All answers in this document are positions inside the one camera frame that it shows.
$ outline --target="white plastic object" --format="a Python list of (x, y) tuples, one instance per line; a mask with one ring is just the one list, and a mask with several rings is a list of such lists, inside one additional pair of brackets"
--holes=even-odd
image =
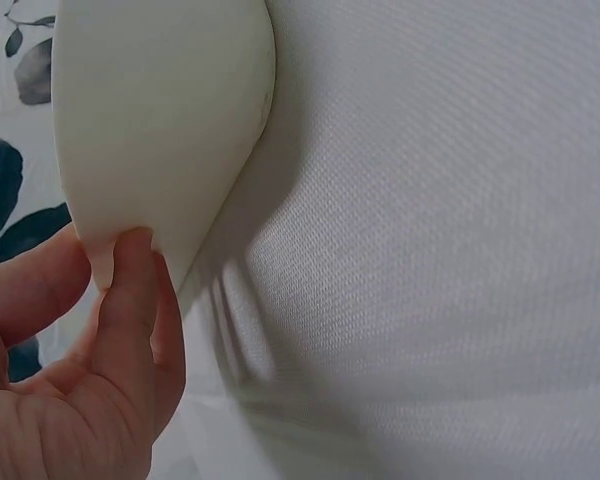
[(269, 114), (264, 1), (61, 0), (52, 65), (60, 174), (98, 287), (137, 226), (178, 287)]

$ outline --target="fabric texture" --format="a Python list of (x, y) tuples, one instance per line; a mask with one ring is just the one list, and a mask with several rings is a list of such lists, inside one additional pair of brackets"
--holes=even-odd
[(600, 0), (268, 4), (183, 291), (203, 478), (600, 479)]

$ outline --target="patterned fabric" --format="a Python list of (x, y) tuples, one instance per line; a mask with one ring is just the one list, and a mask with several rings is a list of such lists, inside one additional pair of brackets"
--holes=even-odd
[[(0, 262), (70, 221), (50, 123), (54, 11), (54, 2), (0, 2)], [(35, 373), (37, 342), (14, 348), (9, 360), (11, 380)]]

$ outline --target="skin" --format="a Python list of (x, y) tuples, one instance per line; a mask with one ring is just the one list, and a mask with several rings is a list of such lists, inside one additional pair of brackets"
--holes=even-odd
[(7, 349), (82, 296), (91, 269), (71, 226), (0, 265), (0, 479), (141, 479), (182, 397), (182, 322), (151, 232), (120, 236), (111, 288), (67, 356), (9, 384)]

